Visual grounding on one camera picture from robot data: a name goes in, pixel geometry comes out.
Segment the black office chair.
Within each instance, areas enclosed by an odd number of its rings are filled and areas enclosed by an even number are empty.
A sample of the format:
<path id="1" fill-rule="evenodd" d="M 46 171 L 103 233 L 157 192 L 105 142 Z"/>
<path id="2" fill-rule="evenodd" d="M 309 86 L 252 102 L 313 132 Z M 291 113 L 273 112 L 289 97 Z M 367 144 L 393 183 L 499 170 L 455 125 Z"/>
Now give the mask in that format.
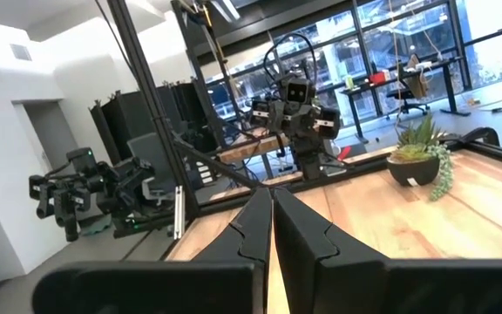
<path id="1" fill-rule="evenodd" d="M 416 66 L 419 64 L 418 55 L 413 53 L 410 55 L 410 59 L 406 65 L 398 65 L 397 81 L 401 86 L 387 92 L 386 97 L 401 101 L 401 106 L 390 111 L 390 113 L 408 114 L 410 109 L 418 109 L 423 115 L 426 115 L 430 111 L 431 108 L 426 103 L 411 102 L 413 99 L 426 97 L 428 92 L 427 79 L 421 70 L 416 69 Z"/>

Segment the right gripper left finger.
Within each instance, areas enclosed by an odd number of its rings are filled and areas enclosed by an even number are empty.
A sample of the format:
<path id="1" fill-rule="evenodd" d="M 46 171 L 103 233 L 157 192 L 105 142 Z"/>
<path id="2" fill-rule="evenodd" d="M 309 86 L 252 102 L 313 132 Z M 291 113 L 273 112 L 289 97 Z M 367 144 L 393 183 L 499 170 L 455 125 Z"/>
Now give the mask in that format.
<path id="1" fill-rule="evenodd" d="M 199 280 L 198 314 L 266 314 L 273 200 L 258 188 L 237 216 L 193 259 L 210 263 Z"/>

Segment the black office desk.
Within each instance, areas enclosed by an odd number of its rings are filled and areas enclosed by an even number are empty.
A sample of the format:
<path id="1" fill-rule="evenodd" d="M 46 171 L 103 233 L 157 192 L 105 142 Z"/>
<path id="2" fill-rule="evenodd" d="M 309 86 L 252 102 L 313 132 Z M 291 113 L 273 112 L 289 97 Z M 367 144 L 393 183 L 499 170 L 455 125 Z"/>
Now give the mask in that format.
<path id="1" fill-rule="evenodd" d="M 445 89 L 446 89 L 447 97 L 448 97 L 448 101 L 449 101 L 449 109 L 448 110 L 441 109 L 440 110 L 441 113 L 448 113 L 448 114 L 453 114 L 453 115 L 457 115 L 457 116 L 461 116 L 461 117 L 468 117 L 471 115 L 469 112 L 461 112 L 458 110 L 457 102 L 455 100 L 455 94 L 454 94 L 452 82 L 451 82 L 450 64 L 458 62 L 463 59 L 465 59 L 465 57 L 448 58 L 448 59 L 444 59 L 442 61 L 439 61 L 437 63 L 432 63 L 431 65 L 428 66 L 428 69 L 432 69 L 432 70 L 436 70 L 439 68 L 443 69 L 444 85 L 445 85 Z M 361 94 L 363 92 L 367 92 L 367 91 L 374 92 L 378 87 L 390 85 L 390 84 L 396 83 L 396 82 L 400 82 L 403 85 L 406 85 L 406 82 L 404 81 L 405 79 L 414 78 L 416 76 L 418 76 L 418 77 L 423 76 L 423 72 L 424 72 L 424 69 L 418 69 L 418 70 L 409 71 L 409 72 L 407 72 L 405 70 L 398 69 L 397 76 L 395 78 L 386 80 L 381 83 L 370 83 L 369 81 L 367 81 L 366 83 L 356 85 L 355 87 L 353 87 L 351 89 L 344 88 L 341 91 L 341 94 L 345 94 L 349 99 L 349 106 L 352 111 L 354 126 L 356 128 L 355 136 L 361 143 L 368 144 L 369 141 L 363 137 L 363 129 L 361 127 L 361 122 L 359 119 L 359 115 L 358 115 L 358 112 L 356 109 L 356 105 L 355 105 L 353 96 L 356 94 Z"/>

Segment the potted succulent plant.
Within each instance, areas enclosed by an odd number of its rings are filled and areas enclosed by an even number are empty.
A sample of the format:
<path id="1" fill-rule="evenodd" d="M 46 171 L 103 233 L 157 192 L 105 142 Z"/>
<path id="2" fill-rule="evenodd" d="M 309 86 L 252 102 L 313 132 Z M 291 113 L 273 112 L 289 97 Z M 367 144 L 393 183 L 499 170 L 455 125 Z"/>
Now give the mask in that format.
<path id="1" fill-rule="evenodd" d="M 403 187 L 433 184 L 429 199 L 437 201 L 453 186 L 451 151 L 441 139 L 444 134 L 427 114 L 414 126 L 401 126 L 397 132 L 397 148 L 387 157 L 387 168 Z"/>

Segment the grey office chair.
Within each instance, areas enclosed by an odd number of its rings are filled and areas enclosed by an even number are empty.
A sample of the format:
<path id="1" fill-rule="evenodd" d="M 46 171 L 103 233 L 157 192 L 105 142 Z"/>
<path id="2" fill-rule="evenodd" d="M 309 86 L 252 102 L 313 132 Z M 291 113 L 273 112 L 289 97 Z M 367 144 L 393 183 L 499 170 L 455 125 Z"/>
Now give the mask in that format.
<path id="1" fill-rule="evenodd" d="M 149 201 L 155 201 L 158 206 L 174 202 L 176 182 L 158 134 L 139 136 L 128 140 L 127 145 L 134 157 L 145 160 L 153 167 L 153 175 L 143 180 L 143 196 Z"/>

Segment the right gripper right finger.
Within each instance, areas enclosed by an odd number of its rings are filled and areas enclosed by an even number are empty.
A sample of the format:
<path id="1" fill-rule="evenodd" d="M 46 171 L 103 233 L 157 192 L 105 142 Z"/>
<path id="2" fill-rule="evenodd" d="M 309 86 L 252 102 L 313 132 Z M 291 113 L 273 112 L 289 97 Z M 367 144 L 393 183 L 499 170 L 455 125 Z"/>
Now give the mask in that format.
<path id="1" fill-rule="evenodd" d="M 274 197 L 275 244 L 291 314 L 379 314 L 388 257 L 288 190 Z"/>

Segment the black partition panels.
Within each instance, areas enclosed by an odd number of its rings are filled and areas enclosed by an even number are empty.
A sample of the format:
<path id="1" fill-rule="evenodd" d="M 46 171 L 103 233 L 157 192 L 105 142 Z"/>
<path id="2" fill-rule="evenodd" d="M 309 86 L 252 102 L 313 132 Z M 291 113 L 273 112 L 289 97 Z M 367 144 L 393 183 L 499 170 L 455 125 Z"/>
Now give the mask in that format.
<path id="1" fill-rule="evenodd" d="M 182 139 L 202 153 L 220 146 L 203 111 L 193 83 L 177 83 L 156 88 L 166 119 Z M 152 133 L 153 123 L 141 92 L 115 92 L 108 102 L 95 102 L 91 116 L 113 164 L 132 156 L 128 140 Z"/>

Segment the black aluminium frame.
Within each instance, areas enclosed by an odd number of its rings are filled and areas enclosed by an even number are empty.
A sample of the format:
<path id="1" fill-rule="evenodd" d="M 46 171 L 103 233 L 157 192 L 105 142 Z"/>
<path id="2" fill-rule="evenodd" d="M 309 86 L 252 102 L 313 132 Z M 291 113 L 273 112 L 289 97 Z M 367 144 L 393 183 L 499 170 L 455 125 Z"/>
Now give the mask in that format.
<path id="1" fill-rule="evenodd" d="M 137 82 L 139 91 L 142 93 L 147 114 L 154 130 L 158 133 L 158 136 L 161 139 L 163 149 L 166 153 L 166 161 L 173 171 L 173 178 L 175 182 L 183 188 L 190 188 L 187 171 L 185 170 L 184 162 L 180 157 L 180 155 L 184 153 L 192 156 L 196 160 L 200 160 L 209 168 L 224 174 L 235 181 L 238 181 L 240 184 L 248 188 L 263 188 L 265 186 L 263 182 L 253 181 L 247 176 L 234 171 L 230 166 L 214 160 L 208 155 L 193 149 L 173 132 L 169 122 L 166 121 L 166 114 L 160 97 L 158 93 L 156 93 L 156 87 L 154 86 L 152 74 L 150 73 L 150 68 L 146 61 L 145 54 L 141 48 L 140 41 L 138 40 L 132 17 L 127 8 L 126 0 L 106 0 L 106 2 L 112 14 L 113 21 L 118 29 L 118 31 L 114 34 L 116 43 L 119 46 L 128 68 Z M 477 154 L 482 154 L 502 163 L 502 147 L 494 146 L 489 142 L 484 143 L 477 140 L 466 140 L 464 143 L 461 143 L 458 139 L 452 139 L 449 143 L 450 149 L 452 150 L 457 148 L 472 150 Z M 279 185 L 281 187 L 288 187 L 293 193 L 328 186 L 339 181 L 345 181 L 359 175 L 367 174 L 369 171 L 375 171 L 378 167 L 385 168 L 385 158 L 385 154 L 375 155 L 373 157 L 354 161 L 350 170 L 339 174 L 323 176 L 314 180 L 303 179 L 298 181 L 296 179 L 290 179 L 288 181 L 281 182 Z"/>

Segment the black frame corner brace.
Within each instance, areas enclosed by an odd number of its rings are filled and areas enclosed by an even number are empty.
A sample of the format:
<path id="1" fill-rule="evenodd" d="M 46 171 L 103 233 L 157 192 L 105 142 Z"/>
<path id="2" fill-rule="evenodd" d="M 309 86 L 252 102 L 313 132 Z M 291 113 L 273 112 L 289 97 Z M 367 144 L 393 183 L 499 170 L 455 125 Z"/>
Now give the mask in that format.
<path id="1" fill-rule="evenodd" d="M 467 149 L 476 152 L 496 153 L 501 150 L 498 133 L 488 126 L 477 127 L 464 135 L 446 134 L 438 142 L 453 151 Z"/>

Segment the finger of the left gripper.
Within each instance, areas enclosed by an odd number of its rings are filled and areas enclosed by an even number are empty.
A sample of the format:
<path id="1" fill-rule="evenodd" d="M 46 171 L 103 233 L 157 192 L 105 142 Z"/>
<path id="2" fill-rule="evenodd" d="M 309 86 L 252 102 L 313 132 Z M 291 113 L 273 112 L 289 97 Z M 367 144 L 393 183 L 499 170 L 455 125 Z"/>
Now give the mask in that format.
<path id="1" fill-rule="evenodd" d="M 294 115 L 298 113 L 298 105 L 285 104 L 282 111 L 281 130 L 286 135 L 295 135 L 297 127 L 294 122 Z"/>
<path id="2" fill-rule="evenodd" d="M 298 135 L 314 135 L 315 134 L 315 116 L 316 110 L 311 105 L 303 105 L 298 112 Z"/>

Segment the wooden workbench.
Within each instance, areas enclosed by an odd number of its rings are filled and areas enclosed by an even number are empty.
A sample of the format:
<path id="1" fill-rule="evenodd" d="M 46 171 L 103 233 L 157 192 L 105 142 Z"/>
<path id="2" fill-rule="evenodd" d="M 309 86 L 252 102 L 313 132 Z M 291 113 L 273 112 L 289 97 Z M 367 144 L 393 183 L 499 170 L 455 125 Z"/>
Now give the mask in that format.
<path id="1" fill-rule="evenodd" d="M 268 130 L 259 127 L 249 131 L 253 138 L 240 134 L 228 150 L 217 154 L 225 164 L 243 161 L 272 151 L 280 151 L 280 144 L 275 135 L 269 135 Z"/>

